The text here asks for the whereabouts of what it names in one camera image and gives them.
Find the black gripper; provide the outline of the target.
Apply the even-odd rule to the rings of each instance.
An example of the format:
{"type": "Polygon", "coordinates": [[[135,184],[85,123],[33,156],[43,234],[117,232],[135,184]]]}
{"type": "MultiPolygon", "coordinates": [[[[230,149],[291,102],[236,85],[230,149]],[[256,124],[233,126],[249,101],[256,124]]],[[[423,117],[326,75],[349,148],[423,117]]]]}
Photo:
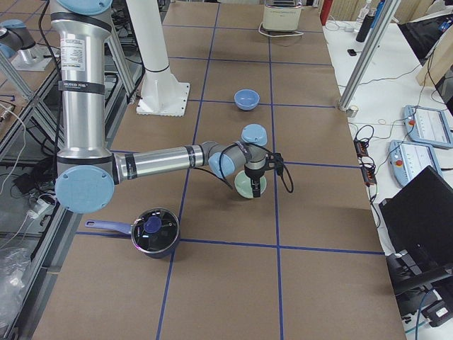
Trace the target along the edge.
{"type": "Polygon", "coordinates": [[[261,178],[265,173],[265,164],[261,163],[247,163],[246,175],[251,179],[251,190],[254,198],[259,197],[261,193],[261,178]]]}

